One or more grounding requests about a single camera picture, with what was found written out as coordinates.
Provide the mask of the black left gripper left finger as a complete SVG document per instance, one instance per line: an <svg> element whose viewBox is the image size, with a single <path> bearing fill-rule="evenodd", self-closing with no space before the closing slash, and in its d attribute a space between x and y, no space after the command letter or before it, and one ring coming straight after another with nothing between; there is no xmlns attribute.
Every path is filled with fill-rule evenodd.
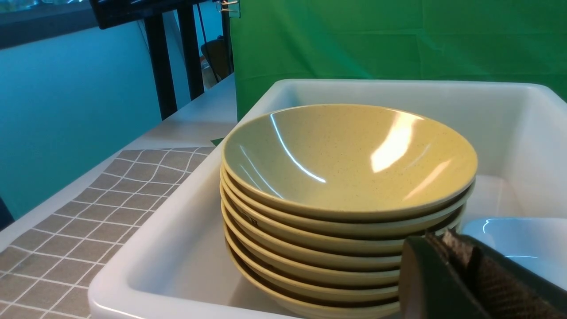
<svg viewBox="0 0 567 319"><path fill-rule="evenodd" d="M403 319L490 319L433 238L408 237L402 250L399 303Z"/></svg>

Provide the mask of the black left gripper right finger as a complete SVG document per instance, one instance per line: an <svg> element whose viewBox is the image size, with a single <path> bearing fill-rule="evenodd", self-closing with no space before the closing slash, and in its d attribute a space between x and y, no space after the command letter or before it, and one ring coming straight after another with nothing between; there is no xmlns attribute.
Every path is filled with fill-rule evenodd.
<svg viewBox="0 0 567 319"><path fill-rule="evenodd" d="M566 291L481 241L452 230L428 233L452 274L493 319L564 319Z"/></svg>

